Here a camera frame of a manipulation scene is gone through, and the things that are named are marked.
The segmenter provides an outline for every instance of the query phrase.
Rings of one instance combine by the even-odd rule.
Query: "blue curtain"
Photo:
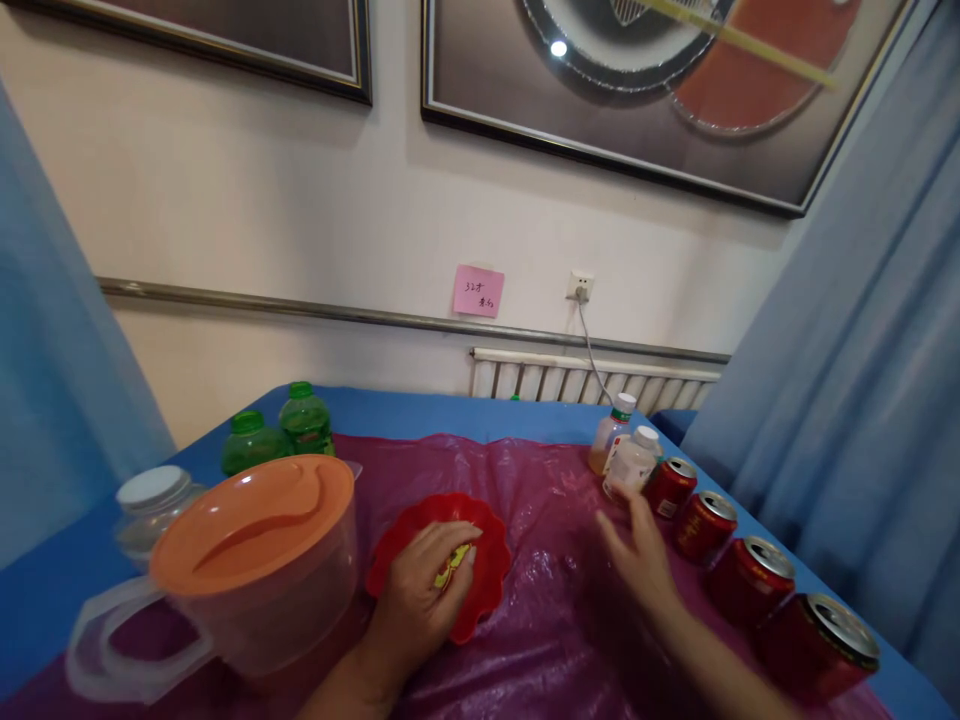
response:
[[[960,3],[940,3],[683,449],[960,709]]]
[[[172,452],[0,86],[0,569]]]

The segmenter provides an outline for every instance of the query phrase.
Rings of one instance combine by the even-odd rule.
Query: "radiator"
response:
[[[508,400],[518,395],[534,402],[609,405],[586,358],[473,348],[472,397]],[[601,381],[612,394],[637,398],[650,416],[666,408],[697,410],[720,373],[655,365],[597,361]]]

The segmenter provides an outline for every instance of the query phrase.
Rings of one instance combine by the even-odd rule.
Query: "metal handrail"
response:
[[[140,282],[122,278],[97,277],[97,282],[100,283],[100,290],[104,295],[113,297],[157,300],[183,303],[186,305],[228,308],[230,310],[247,310],[274,315],[297,315],[323,320],[342,320],[344,322],[364,323],[367,325],[402,327],[411,330],[429,330],[455,335],[495,338],[497,340],[515,340],[541,343],[543,345],[586,348],[586,342],[583,337],[580,335],[568,335],[566,333],[527,330],[526,328],[503,327],[501,325],[486,325],[483,323],[469,322],[467,320],[432,318],[423,315],[388,312],[386,310],[366,310],[364,308],[304,302],[303,300],[287,300],[262,295],[203,290],[200,288],[182,287],[180,285],[164,285],[161,283]],[[695,360],[718,365],[725,365],[730,361],[729,355],[701,352],[700,350],[684,350],[682,348],[644,345],[642,343],[624,342],[622,340],[604,340],[602,338],[591,338],[591,343],[595,350],[611,350],[614,352],[648,355],[671,360]]]

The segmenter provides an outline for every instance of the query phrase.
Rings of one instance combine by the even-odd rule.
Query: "power cord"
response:
[[[593,347],[590,345],[590,333],[587,331],[587,321],[583,317],[583,305],[586,302],[583,299],[583,295],[586,291],[583,288],[577,288],[577,310],[580,311],[580,324],[583,325],[583,337],[587,341],[587,354],[590,356],[590,365],[593,367],[593,374],[597,377],[597,382],[600,384],[600,389],[603,390],[603,394],[607,396],[607,400],[610,401],[610,404],[613,405],[613,395],[610,394],[610,391],[607,390],[607,386],[603,384],[603,380],[600,379],[600,372],[597,370],[597,361],[593,359]]]

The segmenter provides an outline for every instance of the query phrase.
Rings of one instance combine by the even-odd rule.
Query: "red can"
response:
[[[643,494],[650,509],[660,517],[672,520],[697,486],[697,471],[680,458],[669,458],[657,466]]]
[[[826,703],[880,669],[867,626],[827,595],[795,595],[757,631],[770,675],[801,702]]]
[[[736,508],[723,496],[704,490],[680,511],[673,544],[687,560],[706,565],[736,529]]]
[[[793,563],[762,538],[735,540],[704,578],[707,595],[734,625],[756,627],[793,593]]]

